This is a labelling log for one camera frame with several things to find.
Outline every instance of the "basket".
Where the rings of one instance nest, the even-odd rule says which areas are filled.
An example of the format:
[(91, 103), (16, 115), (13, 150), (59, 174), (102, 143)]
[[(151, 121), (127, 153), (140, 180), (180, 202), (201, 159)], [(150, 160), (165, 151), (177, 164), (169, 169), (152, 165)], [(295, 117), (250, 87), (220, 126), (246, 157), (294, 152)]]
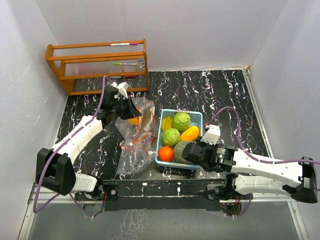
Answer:
[[(158, 140), (157, 140), (157, 144), (156, 144), (156, 152), (158, 152), (159, 149), (163, 147), (162, 142), (161, 142), (161, 136), (163, 134), (163, 131), (162, 131), (162, 128), (161, 128), (162, 120), (164, 118), (166, 118), (166, 117), (172, 117), (173, 118), (177, 113), (187, 113), (187, 114), (189, 114), (190, 118), (191, 118), (190, 127), (197, 126), (199, 128), (199, 130), (200, 130), (200, 136), (202, 136), (202, 134), (203, 134), (203, 117), (202, 117), (202, 113), (201, 112), (163, 109), (162, 112), (161, 112)], [(190, 169), (190, 170), (196, 170), (196, 169), (200, 168), (199, 165), (177, 163), (174, 159), (171, 162), (161, 161), (161, 160), (158, 159), (158, 154), (155, 157), (155, 161), (156, 161), (156, 164), (158, 166), (163, 166), (163, 167)]]

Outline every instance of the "transparent bag with orange trim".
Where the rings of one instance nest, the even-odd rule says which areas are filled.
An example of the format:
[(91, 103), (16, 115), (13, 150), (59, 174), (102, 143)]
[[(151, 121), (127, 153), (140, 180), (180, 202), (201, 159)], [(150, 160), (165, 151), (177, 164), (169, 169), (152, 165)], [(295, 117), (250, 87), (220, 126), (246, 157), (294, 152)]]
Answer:
[(153, 141), (157, 138), (155, 106), (145, 97), (134, 97), (132, 102), (141, 113), (140, 117), (115, 121), (115, 126), (124, 138), (120, 144), (121, 155), (116, 173), (119, 175), (136, 174), (156, 158)]

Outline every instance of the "wall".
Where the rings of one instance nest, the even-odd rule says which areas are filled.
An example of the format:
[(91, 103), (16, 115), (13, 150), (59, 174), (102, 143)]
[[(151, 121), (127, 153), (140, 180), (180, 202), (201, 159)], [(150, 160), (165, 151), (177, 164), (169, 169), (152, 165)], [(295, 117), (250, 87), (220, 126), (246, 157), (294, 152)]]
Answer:
[(0, 239), (17, 239), (35, 180), (67, 96), (44, 61), (56, 44), (34, 0), (0, 1)]
[[(280, 159), (320, 160), (319, 25), (319, 1), (289, 1), (252, 66), (253, 91)], [(320, 204), (299, 208), (310, 239), (319, 239)]]
[(150, 71), (252, 65), (287, 0), (36, 0), (59, 44), (146, 38)]

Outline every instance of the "marble tabletop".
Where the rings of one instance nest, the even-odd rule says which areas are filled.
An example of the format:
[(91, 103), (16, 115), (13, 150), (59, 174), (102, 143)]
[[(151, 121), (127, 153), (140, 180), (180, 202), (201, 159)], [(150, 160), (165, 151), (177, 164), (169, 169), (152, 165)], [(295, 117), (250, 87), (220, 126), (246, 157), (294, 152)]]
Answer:
[[(203, 114), (207, 123), (219, 109), (235, 107), (241, 120), (242, 143), (255, 154), (267, 156), (267, 149), (253, 104), (246, 86), (242, 70), (201, 70), (201, 71), (156, 71), (149, 72), (150, 92), (131, 92), (132, 97), (146, 97), (154, 102), (156, 124), (162, 109), (196, 111)], [(101, 78), (82, 79), (76, 84), (77, 91), (101, 89)], [(128, 79), (132, 87), (144, 87), (141, 76)], [(99, 95), (69, 96), (58, 131), (57, 141), (65, 137), (81, 120), (86, 109)], [(232, 112), (223, 112), (213, 124), (221, 130), (220, 142), (237, 146), (237, 120)], [(76, 173), (87, 173), (103, 180), (119, 180), (117, 165), (124, 141), (113, 121), (83, 149), (74, 163)], [(219, 179), (224, 175), (197, 170), (193, 175), (158, 172), (153, 161), (143, 171), (126, 176), (126, 179), (165, 180), (165, 179)]]

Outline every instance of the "black wire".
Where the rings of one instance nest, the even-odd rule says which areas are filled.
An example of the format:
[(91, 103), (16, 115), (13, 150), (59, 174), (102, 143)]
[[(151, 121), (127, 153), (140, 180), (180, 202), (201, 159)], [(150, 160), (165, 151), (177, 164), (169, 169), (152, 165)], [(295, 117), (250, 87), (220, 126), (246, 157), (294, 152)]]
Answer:
[(95, 218), (98, 214), (101, 214), (103, 211), (98, 211), (93, 217)]
[(229, 214), (230, 216), (232, 216), (232, 214), (230, 214), (230, 212), (228, 212), (227, 210), (225, 210), (224, 208), (220, 208), (221, 210), (224, 210), (227, 214)]

